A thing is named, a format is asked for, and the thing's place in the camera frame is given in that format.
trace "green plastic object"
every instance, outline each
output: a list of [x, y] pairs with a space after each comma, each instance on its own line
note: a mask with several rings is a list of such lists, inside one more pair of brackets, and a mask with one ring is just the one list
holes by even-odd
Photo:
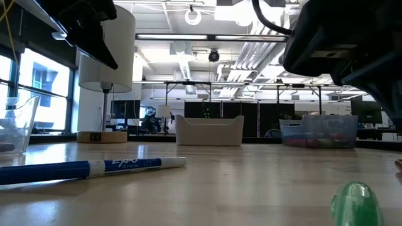
[[353, 181], [340, 187], [331, 207], [335, 226], [384, 226], [376, 194], [364, 183]]

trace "lamp base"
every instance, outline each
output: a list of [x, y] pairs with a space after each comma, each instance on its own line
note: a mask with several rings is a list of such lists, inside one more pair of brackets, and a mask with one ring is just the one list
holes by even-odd
[[111, 132], [111, 131], [79, 131], [77, 133], [78, 143], [126, 143], [127, 132]]

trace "table surface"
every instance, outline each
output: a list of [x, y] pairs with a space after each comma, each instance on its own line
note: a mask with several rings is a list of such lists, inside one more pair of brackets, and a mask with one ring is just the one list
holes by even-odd
[[175, 143], [30, 146], [0, 166], [83, 159], [186, 156], [187, 167], [0, 186], [0, 225], [332, 225], [338, 187], [367, 183], [386, 225], [402, 225], [398, 153], [298, 149], [280, 144]]

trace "black device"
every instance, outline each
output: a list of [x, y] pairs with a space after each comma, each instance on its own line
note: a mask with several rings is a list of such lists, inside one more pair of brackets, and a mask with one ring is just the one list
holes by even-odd
[[113, 100], [111, 106], [112, 119], [139, 119], [140, 100]]
[[113, 68], [118, 65], [103, 41], [101, 21], [116, 19], [113, 0], [34, 0], [66, 34], [65, 41]]
[[218, 50], [211, 50], [208, 56], [209, 62], [217, 62], [219, 61], [219, 53]]
[[352, 100], [352, 115], [359, 116], [359, 123], [382, 124], [381, 106], [374, 101]]
[[283, 61], [288, 72], [329, 73], [336, 85], [366, 91], [402, 128], [402, 1], [309, 0], [293, 30], [268, 21], [259, 0], [252, 2], [265, 26], [289, 35]]

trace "table lamp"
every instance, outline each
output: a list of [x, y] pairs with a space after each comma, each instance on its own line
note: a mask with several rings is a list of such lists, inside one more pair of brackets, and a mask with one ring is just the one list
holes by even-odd
[[170, 119], [170, 106], [169, 105], [158, 105], [156, 107], [156, 114], [155, 117], [158, 119], [165, 119], [165, 135], [168, 133], [168, 130], [166, 129], [166, 120]]
[[135, 18], [124, 8], [116, 6], [117, 18], [102, 23], [104, 42], [118, 64], [113, 70], [100, 62], [81, 55], [79, 66], [79, 86], [83, 89], [103, 93], [101, 131], [79, 131], [79, 143], [125, 143], [126, 132], [106, 131], [107, 95], [130, 92], [133, 86], [133, 61]]

